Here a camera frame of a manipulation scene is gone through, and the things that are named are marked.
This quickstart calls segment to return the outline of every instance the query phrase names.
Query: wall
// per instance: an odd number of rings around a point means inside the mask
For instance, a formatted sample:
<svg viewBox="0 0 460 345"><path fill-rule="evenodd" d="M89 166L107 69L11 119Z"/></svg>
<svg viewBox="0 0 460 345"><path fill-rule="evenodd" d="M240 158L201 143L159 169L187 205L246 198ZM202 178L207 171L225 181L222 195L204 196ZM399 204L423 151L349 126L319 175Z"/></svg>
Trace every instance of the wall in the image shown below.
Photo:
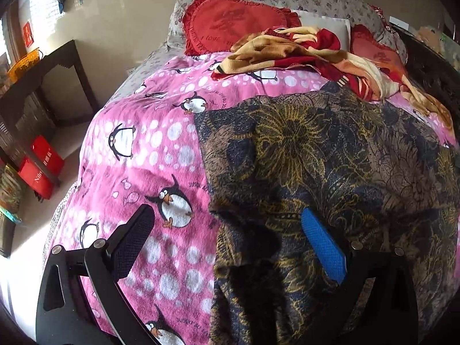
<svg viewBox="0 0 460 345"><path fill-rule="evenodd" d="M68 40L77 40L83 66L103 105L127 77L127 69L141 63L165 40L175 1L66 0L64 14L57 13L53 19L31 14L33 0L25 0L19 13L22 25L27 20L31 22L35 44L30 49L39 46L50 53ZM417 28L427 24L438 27L443 22L439 0L365 1L383 8L387 16L396 16ZM84 96L72 70L56 69L45 79L44 89L59 116L89 110L81 101Z"/></svg>

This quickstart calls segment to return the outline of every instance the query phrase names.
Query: red paper on wall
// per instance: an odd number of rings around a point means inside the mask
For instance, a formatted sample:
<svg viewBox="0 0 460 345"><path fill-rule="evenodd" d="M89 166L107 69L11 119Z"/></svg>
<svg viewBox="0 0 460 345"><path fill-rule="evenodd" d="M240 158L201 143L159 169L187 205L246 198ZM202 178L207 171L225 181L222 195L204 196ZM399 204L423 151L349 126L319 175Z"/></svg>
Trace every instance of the red paper on wall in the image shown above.
<svg viewBox="0 0 460 345"><path fill-rule="evenodd" d="M26 47L28 48L34 43L34 37L32 36L32 30L30 29L30 23L27 22L23 29L24 31L24 44L26 44Z"/></svg>

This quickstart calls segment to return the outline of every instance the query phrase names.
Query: leaf pattern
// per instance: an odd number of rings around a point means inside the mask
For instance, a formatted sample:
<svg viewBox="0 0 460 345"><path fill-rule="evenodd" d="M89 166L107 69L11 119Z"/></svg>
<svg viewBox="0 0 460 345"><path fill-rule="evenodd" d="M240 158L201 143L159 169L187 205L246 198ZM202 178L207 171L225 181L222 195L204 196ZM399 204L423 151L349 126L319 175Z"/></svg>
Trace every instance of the leaf pattern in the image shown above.
<svg viewBox="0 0 460 345"><path fill-rule="evenodd" d="M337 285L302 232L307 206L367 249L404 249L423 337L459 285L460 172L432 130L331 83L197 114L195 125L209 210L222 222L210 344L308 341ZM371 287L345 330L356 325Z"/></svg>

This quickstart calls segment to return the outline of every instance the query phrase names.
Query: silver bolt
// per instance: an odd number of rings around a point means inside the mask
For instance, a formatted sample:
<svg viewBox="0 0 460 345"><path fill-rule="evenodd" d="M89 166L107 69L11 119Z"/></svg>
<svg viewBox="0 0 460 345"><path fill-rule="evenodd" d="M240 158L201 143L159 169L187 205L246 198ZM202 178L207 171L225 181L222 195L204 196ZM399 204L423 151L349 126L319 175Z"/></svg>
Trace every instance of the silver bolt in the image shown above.
<svg viewBox="0 0 460 345"><path fill-rule="evenodd" d="M96 249L100 249L102 248L104 245L105 245L105 240L104 239L97 239L95 242L94 242L94 247Z"/></svg>
<svg viewBox="0 0 460 345"><path fill-rule="evenodd" d="M59 254L62 250L62 246L60 245L56 245L56 246L53 246L53 248L51 249L51 253L53 254Z"/></svg>
<svg viewBox="0 0 460 345"><path fill-rule="evenodd" d="M403 250L403 248L400 248L399 246L397 246L395 248L395 253L396 253L396 255L399 255L400 257L402 257L404 255L404 250Z"/></svg>
<svg viewBox="0 0 460 345"><path fill-rule="evenodd" d="M355 250L361 250L363 245L359 241L355 240L351 242L351 247Z"/></svg>

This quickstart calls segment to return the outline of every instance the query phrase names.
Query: yellow plastic basket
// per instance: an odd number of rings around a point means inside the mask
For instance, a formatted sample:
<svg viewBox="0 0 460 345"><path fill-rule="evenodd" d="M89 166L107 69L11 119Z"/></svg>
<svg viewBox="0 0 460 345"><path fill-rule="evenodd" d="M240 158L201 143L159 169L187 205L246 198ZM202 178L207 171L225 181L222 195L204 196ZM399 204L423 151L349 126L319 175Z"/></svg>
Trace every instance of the yellow plastic basket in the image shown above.
<svg viewBox="0 0 460 345"><path fill-rule="evenodd" d="M38 48L34 49L13 65L10 71L8 71L8 76L13 83L17 82L27 70L40 61L40 53Z"/></svg>

